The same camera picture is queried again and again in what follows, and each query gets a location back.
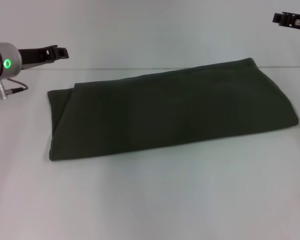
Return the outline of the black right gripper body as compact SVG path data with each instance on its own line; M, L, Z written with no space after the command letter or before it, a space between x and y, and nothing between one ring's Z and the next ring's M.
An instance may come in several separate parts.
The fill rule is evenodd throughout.
M300 30L300 14L282 12L281 26Z

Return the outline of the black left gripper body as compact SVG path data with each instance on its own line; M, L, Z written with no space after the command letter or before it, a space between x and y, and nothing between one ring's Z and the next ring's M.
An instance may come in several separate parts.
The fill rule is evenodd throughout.
M19 49L22 65L53 63L59 58L59 48L51 45L42 48Z

